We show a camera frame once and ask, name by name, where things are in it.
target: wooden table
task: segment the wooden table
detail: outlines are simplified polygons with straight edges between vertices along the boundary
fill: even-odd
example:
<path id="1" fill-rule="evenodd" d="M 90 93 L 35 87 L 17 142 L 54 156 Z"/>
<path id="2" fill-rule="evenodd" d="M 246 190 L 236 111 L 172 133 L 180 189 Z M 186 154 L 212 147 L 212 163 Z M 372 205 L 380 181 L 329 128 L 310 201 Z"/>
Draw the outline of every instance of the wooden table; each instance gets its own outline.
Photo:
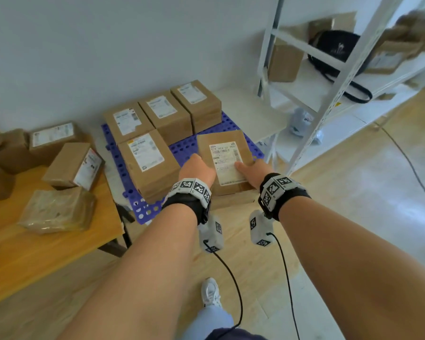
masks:
<path id="1" fill-rule="evenodd" d="M 33 192 L 52 189 L 41 181 L 46 169 L 18 174 L 11 197 L 0 201 L 0 300 L 123 234 L 103 173 L 92 190 L 97 204 L 88 230 L 39 235 L 16 225 Z"/>

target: floor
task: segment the floor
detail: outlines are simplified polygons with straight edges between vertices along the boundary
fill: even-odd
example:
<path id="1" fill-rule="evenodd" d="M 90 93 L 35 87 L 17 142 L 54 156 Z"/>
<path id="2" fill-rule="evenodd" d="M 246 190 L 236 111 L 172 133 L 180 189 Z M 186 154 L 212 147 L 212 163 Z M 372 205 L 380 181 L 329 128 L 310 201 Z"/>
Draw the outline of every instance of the floor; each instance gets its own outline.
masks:
<path id="1" fill-rule="evenodd" d="M 413 161 L 425 184 L 425 90 L 400 106 L 386 125 Z M 408 163 L 382 131 L 367 127 L 295 172 L 313 198 L 407 251 L 425 265 L 425 193 Z M 223 209 L 226 247 L 244 301 L 242 327 L 268 339 L 295 339 L 289 296 L 278 247 L 250 243 L 248 216 L 255 204 Z M 133 237 L 144 229 L 130 225 Z M 300 267 L 279 224 L 275 232 L 288 260 L 296 320 L 303 340 L 342 339 L 318 293 Z M 54 339 L 117 259 L 94 251 L 0 302 L 0 340 Z M 239 318 L 239 301 L 226 269 L 197 248 L 191 286 L 179 320 L 182 330 L 202 307 L 201 281 L 213 276 L 224 308 Z"/>

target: hand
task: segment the hand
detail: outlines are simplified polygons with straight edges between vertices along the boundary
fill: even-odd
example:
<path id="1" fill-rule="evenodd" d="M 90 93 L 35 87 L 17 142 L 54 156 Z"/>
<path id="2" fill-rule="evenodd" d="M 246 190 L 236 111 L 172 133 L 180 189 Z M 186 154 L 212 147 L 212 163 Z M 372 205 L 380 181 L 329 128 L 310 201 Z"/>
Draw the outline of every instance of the hand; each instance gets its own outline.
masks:
<path id="1" fill-rule="evenodd" d="M 211 188 L 216 178 L 216 170 L 209 168 L 200 156 L 192 154 L 179 171 L 179 180 L 184 178 L 200 179 Z"/>
<path id="2" fill-rule="evenodd" d="M 258 159 L 251 166 L 246 166 L 242 162 L 235 162 L 235 168 L 247 179 L 247 181 L 255 187 L 260 189 L 265 176 L 269 173 L 274 173 L 271 165 L 268 165 L 262 159 Z"/>

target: light blue jeans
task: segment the light blue jeans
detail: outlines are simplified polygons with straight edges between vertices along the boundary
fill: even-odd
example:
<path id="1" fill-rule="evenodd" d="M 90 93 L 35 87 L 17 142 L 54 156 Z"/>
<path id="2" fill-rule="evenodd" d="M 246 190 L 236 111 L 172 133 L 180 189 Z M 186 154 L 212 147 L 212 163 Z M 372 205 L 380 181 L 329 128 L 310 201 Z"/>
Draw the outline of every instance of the light blue jeans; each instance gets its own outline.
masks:
<path id="1" fill-rule="evenodd" d="M 201 309 L 179 340 L 205 340 L 217 328 L 234 326 L 233 317 L 218 306 Z"/>

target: bag strap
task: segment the bag strap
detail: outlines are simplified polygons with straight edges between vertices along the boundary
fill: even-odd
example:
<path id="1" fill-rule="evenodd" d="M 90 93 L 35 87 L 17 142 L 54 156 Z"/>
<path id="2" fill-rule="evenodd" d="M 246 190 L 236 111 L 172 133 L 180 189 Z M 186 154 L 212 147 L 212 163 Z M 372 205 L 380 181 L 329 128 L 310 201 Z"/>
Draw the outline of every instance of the bag strap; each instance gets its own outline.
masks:
<path id="1" fill-rule="evenodd" d="M 323 73 L 322 71 L 320 71 L 320 73 L 329 81 L 331 81 L 332 83 L 334 83 L 334 80 L 331 79 L 329 76 L 327 76 L 325 73 Z M 366 104 L 367 102 L 371 101 L 373 99 L 373 94 L 364 86 L 359 85 L 358 83 L 351 81 L 350 86 L 356 88 L 358 91 L 362 92 L 363 94 L 365 94 L 366 96 L 368 96 L 368 100 L 363 100 L 363 99 L 359 99 L 351 94 L 349 94 L 348 92 L 343 93 L 343 95 L 348 98 L 349 100 L 351 100 L 352 102 L 356 102 L 358 104 Z"/>

